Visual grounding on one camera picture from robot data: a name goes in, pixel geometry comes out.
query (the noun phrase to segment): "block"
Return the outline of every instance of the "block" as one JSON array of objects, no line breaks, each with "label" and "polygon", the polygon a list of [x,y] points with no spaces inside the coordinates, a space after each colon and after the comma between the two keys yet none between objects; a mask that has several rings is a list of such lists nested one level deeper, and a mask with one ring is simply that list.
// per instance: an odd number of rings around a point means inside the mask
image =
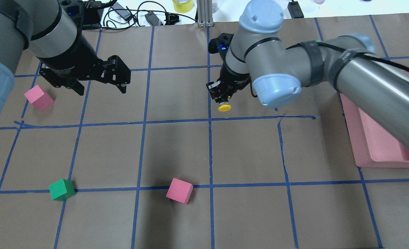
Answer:
[{"label": "block", "polygon": [[61,179],[49,185],[52,200],[62,202],[75,195],[74,186],[71,181]]},{"label": "block", "polygon": [[54,103],[54,100],[51,98],[51,96],[49,96],[47,92],[41,89],[39,85],[35,85],[33,88],[27,91],[25,93],[25,97],[33,106],[35,106],[40,111],[43,111],[52,103]]},{"label": "block", "polygon": [[190,183],[174,178],[171,186],[169,187],[167,198],[187,204],[190,194],[194,186]]}]

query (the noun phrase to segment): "yellow tape roll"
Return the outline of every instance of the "yellow tape roll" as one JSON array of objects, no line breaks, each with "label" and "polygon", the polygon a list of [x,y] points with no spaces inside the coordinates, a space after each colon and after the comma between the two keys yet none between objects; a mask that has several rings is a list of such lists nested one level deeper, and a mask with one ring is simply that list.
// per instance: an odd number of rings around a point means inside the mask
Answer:
[{"label": "yellow tape roll", "polygon": [[174,3],[175,11],[179,13],[189,12],[194,6],[194,2],[192,2],[192,0],[172,0],[172,2]]}]

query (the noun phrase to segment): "yellow circular object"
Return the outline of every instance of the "yellow circular object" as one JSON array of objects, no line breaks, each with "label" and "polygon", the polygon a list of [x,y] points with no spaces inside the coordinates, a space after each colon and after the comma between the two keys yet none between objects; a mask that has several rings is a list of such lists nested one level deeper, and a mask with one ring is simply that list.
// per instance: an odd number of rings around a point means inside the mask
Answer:
[{"label": "yellow circular object", "polygon": [[172,2],[174,3],[175,11],[179,13],[189,12],[194,6],[192,0],[172,0]]},{"label": "yellow circular object", "polygon": [[232,108],[232,106],[230,104],[222,104],[218,107],[218,110],[220,112],[227,112]]}]

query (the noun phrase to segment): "white surface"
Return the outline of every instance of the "white surface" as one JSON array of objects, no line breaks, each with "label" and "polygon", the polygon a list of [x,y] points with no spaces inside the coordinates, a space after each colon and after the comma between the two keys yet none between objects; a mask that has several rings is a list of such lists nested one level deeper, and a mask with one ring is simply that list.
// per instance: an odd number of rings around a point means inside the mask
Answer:
[{"label": "white surface", "polygon": [[[184,15],[195,17],[196,12],[196,0],[194,7]],[[281,8],[283,8],[285,19],[290,19],[287,5],[290,0],[274,0]],[[137,9],[138,5],[142,3],[142,0],[118,0],[122,6],[127,6],[130,9]],[[173,4],[171,0],[156,0],[161,3],[167,11],[174,12]],[[213,0],[213,3],[217,3],[218,10],[214,13],[214,22],[235,22],[239,20],[239,17],[244,11],[247,2],[249,0]],[[381,14],[395,14],[395,13],[409,13],[409,0],[372,0],[365,2],[363,0],[325,0],[322,4],[316,4],[314,0],[298,0],[301,9],[303,10],[305,17],[331,17],[331,16],[364,16],[364,15],[381,15]],[[141,9],[147,10],[162,10],[162,8],[155,3],[145,3]],[[141,25],[147,25],[144,18],[145,12],[139,14],[139,20]],[[162,21],[165,19],[163,13],[156,13],[159,19]],[[192,20],[185,17],[180,17],[180,24],[191,24]]]}]

